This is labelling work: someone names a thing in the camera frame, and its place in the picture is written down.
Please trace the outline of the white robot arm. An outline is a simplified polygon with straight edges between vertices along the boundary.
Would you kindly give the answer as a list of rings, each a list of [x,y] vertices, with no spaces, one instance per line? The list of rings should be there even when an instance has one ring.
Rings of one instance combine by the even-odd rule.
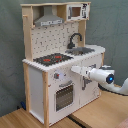
[[[128,78],[124,81],[122,87],[116,87],[114,85],[114,73],[110,70],[80,66],[73,66],[71,70],[89,80],[98,82],[104,89],[108,91],[128,96]]]

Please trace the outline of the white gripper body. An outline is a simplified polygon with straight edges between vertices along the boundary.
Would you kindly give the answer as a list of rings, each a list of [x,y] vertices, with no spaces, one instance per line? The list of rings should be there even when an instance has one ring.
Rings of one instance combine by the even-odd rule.
[[[71,70],[81,76],[86,78],[89,77],[89,72],[92,70],[91,67],[80,67],[80,66],[73,66]]]

